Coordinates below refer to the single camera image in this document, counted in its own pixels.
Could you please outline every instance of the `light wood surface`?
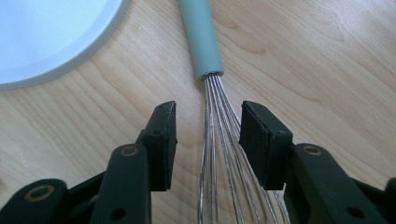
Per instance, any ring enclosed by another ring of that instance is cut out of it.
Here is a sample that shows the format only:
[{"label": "light wood surface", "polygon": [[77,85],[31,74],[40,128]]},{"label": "light wood surface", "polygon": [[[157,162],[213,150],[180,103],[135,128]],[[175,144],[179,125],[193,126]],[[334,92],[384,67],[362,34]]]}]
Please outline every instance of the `light wood surface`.
[{"label": "light wood surface", "polygon": [[[269,107],[294,142],[327,148],[354,178],[396,176],[396,3],[217,0],[215,26],[238,112]],[[56,177],[73,187],[134,142],[158,104],[177,102],[173,185],[153,193],[153,223],[195,223],[204,129],[177,0],[131,1],[108,43],[48,83],[0,91],[0,206]]]}]

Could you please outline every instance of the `wooden table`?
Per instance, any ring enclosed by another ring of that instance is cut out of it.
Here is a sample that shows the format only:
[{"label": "wooden table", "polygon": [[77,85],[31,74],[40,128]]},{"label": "wooden table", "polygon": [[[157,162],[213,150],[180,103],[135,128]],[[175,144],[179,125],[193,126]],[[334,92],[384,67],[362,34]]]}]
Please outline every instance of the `wooden table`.
[{"label": "wooden table", "polygon": [[[396,176],[396,4],[389,0],[212,1],[238,113],[269,107],[294,142],[327,148],[354,178]],[[177,102],[172,189],[153,193],[154,223],[194,223],[204,84],[192,73],[177,0],[131,2],[118,31],[82,66],[0,91],[0,206],[56,177],[73,187],[134,142],[158,104]]]}]

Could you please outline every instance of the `brass screw insert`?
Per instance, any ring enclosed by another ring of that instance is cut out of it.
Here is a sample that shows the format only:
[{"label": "brass screw insert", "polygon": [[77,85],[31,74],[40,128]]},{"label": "brass screw insert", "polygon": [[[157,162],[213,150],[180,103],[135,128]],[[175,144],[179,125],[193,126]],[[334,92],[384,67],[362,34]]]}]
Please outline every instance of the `brass screw insert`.
[{"label": "brass screw insert", "polygon": [[24,196],[24,200],[28,203],[37,203],[48,198],[53,191],[55,191],[55,187],[52,185],[41,185],[29,190]]}]

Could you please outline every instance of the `screw hole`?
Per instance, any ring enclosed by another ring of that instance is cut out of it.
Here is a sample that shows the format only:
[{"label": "screw hole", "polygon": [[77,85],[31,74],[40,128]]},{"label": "screw hole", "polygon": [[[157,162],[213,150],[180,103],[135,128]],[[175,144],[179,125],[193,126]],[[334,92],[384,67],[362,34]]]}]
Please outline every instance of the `screw hole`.
[{"label": "screw hole", "polygon": [[139,152],[139,149],[137,149],[136,147],[125,147],[121,150],[120,153],[122,156],[128,157],[135,155],[137,152]]},{"label": "screw hole", "polygon": [[359,208],[349,206],[346,208],[346,211],[353,217],[364,218],[364,213]]},{"label": "screw hole", "polygon": [[24,200],[29,203],[40,202],[48,198],[53,191],[55,191],[55,187],[52,185],[41,185],[29,190],[24,196]]},{"label": "screw hole", "polygon": [[304,151],[312,156],[318,156],[321,154],[321,150],[317,147],[304,147]]},{"label": "screw hole", "polygon": [[110,219],[113,221],[119,221],[123,219],[126,215],[125,209],[123,208],[116,208],[110,213]]}]

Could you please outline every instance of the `black plastic part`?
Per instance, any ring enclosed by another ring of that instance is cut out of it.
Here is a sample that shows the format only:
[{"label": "black plastic part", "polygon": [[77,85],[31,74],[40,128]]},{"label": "black plastic part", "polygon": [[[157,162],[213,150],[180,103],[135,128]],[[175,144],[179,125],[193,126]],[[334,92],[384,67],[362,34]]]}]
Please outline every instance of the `black plastic part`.
[{"label": "black plastic part", "polygon": [[148,150],[151,191],[171,188],[176,132],[176,103],[171,101],[155,107],[146,129],[136,140]]},{"label": "black plastic part", "polygon": [[260,184],[265,189],[283,189],[292,133],[265,106],[245,101],[239,144]]},{"label": "black plastic part", "polygon": [[148,154],[139,144],[111,154],[91,223],[151,223]]},{"label": "black plastic part", "polygon": [[388,181],[384,198],[385,218],[389,223],[396,223],[396,178]]},{"label": "black plastic part", "polygon": [[12,196],[0,211],[0,223],[58,223],[65,216],[66,198],[62,180],[38,180]]},{"label": "black plastic part", "polygon": [[70,210],[64,223],[89,223],[97,194],[102,185],[105,172],[96,175],[69,190]]},{"label": "black plastic part", "polygon": [[284,197],[292,223],[387,223],[324,148],[299,144],[290,159]]}]

